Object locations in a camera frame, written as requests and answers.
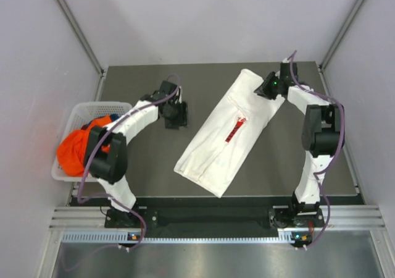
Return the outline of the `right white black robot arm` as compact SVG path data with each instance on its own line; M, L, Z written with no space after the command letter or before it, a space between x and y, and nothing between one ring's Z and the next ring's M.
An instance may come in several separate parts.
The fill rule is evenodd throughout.
M344 145L344 108L297 79L297 64L285 59L278 72L270 72L255 94L274 101L284 98L304 115L301 143L305 162L299 185L286 209L273 208L271 221L278 227L305 227L322 216L322 183L330 164Z

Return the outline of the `white t-shirt red print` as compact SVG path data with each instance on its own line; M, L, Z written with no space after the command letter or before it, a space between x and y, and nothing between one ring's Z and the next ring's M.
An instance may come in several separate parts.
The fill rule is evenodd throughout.
M263 129L285 99L255 94L263 79L242 69L174 167L174 171L220 198L232 183Z

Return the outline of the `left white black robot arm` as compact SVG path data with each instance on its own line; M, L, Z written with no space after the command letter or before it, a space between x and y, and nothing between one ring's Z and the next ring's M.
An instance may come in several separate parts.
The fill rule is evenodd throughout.
M178 130L188 124L188 105L180 85L168 80L152 94L144 95L124 115L105 126L89 130L83 161L83 178L93 176L110 201L106 227L136 227L140 212L136 196L126 180L128 144L148 125L159 119L165 128Z

